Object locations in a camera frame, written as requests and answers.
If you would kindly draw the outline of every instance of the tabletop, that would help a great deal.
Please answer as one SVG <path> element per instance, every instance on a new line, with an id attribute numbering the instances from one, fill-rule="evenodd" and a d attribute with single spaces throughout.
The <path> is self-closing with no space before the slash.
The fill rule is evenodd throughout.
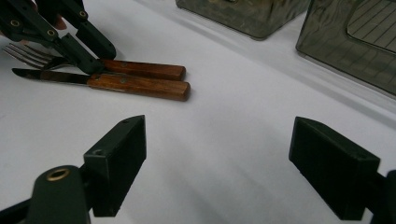
<path id="1" fill-rule="evenodd" d="M 118 60 L 187 68 L 177 102 L 13 75 L 0 54 L 0 209 L 35 179 L 82 155 L 120 120 L 145 115 L 148 157 L 118 215 L 92 223 L 369 223 L 341 221 L 289 161 L 295 117 L 320 121 L 395 169 L 396 101 L 295 49 L 302 14 L 257 41 L 173 0 L 85 0 Z M 66 32 L 75 30 L 69 25 Z M 8 44 L 0 38 L 0 47 Z"/>

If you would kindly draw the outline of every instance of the knife handle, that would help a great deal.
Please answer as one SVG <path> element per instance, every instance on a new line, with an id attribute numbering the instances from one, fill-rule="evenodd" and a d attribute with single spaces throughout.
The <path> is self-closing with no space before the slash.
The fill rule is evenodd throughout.
<path id="1" fill-rule="evenodd" d="M 152 77 L 181 81 L 186 75 L 186 68 L 180 65 L 160 64 L 160 63 L 135 63 L 125 61 L 115 61 L 99 59 L 109 72 L 123 73 L 138 77 Z"/>
<path id="2" fill-rule="evenodd" d="M 98 90 L 121 91 L 177 101 L 186 101 L 190 93 L 188 82 L 125 75 L 93 74 L 87 84 Z"/>

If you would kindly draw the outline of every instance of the plastic container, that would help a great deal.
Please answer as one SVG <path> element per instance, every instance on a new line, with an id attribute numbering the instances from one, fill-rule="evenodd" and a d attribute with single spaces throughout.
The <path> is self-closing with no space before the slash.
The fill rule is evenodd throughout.
<path id="1" fill-rule="evenodd" d="M 396 2 L 312 0 L 297 50 L 396 96 Z"/>
<path id="2" fill-rule="evenodd" d="M 177 6 L 263 40 L 308 9 L 309 0 L 176 0 Z"/>

